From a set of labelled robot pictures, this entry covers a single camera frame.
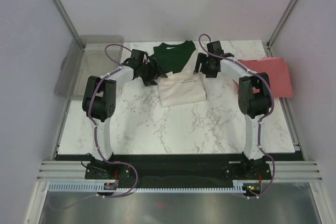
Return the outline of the cream green raglan t-shirt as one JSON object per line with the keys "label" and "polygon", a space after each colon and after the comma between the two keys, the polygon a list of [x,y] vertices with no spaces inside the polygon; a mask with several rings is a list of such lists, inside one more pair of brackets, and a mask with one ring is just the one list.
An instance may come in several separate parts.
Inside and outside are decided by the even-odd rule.
{"label": "cream green raglan t-shirt", "polygon": [[197,50],[193,41],[181,44],[161,43],[153,48],[155,59],[166,77],[158,78],[158,92],[164,108],[203,102],[206,92],[202,79],[194,73]]}

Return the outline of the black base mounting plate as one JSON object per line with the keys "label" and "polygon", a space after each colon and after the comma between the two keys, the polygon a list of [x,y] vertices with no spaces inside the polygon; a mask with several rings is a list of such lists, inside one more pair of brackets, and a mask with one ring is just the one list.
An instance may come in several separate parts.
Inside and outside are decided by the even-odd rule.
{"label": "black base mounting plate", "polygon": [[244,154],[114,155],[114,164],[91,158],[86,179],[117,180],[122,187],[229,186],[234,180],[272,178],[268,159],[249,161]]}

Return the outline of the right aluminium frame post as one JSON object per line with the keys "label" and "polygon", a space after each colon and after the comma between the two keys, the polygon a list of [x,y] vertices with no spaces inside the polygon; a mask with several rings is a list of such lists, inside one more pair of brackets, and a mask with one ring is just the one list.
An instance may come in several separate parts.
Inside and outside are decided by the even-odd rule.
{"label": "right aluminium frame post", "polygon": [[281,30],[285,26],[287,20],[289,19],[291,13],[293,12],[293,10],[294,10],[294,8],[295,8],[295,6],[298,2],[299,2],[299,0],[290,0],[289,1],[284,13],[282,14],[279,22],[277,23],[275,29],[273,30],[270,38],[265,43],[265,45],[268,49],[270,49],[272,47],[272,45],[275,43],[277,37],[279,36]]}

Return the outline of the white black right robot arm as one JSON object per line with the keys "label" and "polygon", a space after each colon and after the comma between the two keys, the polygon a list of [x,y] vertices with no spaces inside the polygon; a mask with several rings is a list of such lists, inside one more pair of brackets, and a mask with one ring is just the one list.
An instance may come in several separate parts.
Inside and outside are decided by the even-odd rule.
{"label": "white black right robot arm", "polygon": [[274,110],[274,97],[265,72],[257,73],[244,66],[230,52],[225,53],[220,41],[210,41],[199,53],[194,73],[201,72],[207,78],[216,78],[219,72],[228,74],[238,84],[238,106],[245,117],[246,140],[243,150],[248,160],[241,164],[240,172],[248,179],[259,173],[255,162],[262,159],[263,120]]}

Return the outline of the clear grey plastic bin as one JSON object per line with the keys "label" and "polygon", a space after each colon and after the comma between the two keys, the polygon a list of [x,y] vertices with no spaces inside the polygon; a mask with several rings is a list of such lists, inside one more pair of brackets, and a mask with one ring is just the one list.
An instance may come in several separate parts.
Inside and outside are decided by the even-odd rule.
{"label": "clear grey plastic bin", "polygon": [[90,76],[103,76],[121,61],[124,38],[120,35],[83,35],[74,40],[64,58],[54,89],[58,97],[83,98]]}

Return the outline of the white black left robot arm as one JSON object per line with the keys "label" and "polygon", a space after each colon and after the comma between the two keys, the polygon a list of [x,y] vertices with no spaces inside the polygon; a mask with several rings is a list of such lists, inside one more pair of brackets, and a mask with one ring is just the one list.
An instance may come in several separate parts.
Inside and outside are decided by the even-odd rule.
{"label": "white black left robot arm", "polygon": [[113,156],[110,121],[116,109],[117,90],[136,78],[141,78],[146,87],[155,86],[159,77],[167,78],[167,75],[158,61],[150,59],[145,51],[133,49],[130,58],[112,72],[88,78],[82,109],[92,126],[92,156],[102,161],[97,173],[103,178],[111,178],[115,173],[115,165],[110,162]]}

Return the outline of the left aluminium frame post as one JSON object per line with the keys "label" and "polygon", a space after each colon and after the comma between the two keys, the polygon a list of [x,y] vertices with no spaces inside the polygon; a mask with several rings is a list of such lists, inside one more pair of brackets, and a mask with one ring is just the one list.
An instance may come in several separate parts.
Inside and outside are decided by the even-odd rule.
{"label": "left aluminium frame post", "polygon": [[72,38],[75,40],[77,45],[83,50],[85,48],[82,40],[77,33],[73,22],[71,21],[64,5],[62,4],[61,0],[51,0],[53,5],[55,6],[58,14],[60,15],[61,19],[63,20],[64,24],[66,25],[67,29],[69,30]]}

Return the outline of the folded pink t-shirt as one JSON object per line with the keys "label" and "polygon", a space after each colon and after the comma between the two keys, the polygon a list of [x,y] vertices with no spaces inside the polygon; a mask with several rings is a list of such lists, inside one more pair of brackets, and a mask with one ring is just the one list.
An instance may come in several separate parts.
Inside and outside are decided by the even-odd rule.
{"label": "folded pink t-shirt", "polygon": [[265,72],[275,98],[291,98],[292,85],[288,66],[283,58],[264,57],[258,60],[239,60],[245,67],[257,72]]}

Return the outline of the aluminium frame post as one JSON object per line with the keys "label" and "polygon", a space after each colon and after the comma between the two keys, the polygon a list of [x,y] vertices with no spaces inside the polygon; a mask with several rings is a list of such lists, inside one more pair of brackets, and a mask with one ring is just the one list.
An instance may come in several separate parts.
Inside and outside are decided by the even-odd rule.
{"label": "aluminium frame post", "polygon": [[82,40],[77,33],[73,22],[71,21],[64,5],[62,4],[61,0],[51,0],[53,5],[55,6],[58,14],[60,15],[61,19],[63,20],[64,24],[66,25],[67,29],[69,30],[72,38],[75,40],[77,45],[83,50],[85,48]]}
{"label": "aluminium frame post", "polygon": [[277,37],[279,36],[281,30],[285,26],[287,20],[289,19],[291,13],[293,12],[293,10],[294,10],[294,8],[295,8],[295,6],[298,2],[299,2],[299,0],[290,0],[289,1],[284,13],[282,14],[279,22],[277,23],[275,29],[273,30],[270,38],[265,43],[265,45],[268,49],[270,49],[272,47],[272,45],[275,43]]}

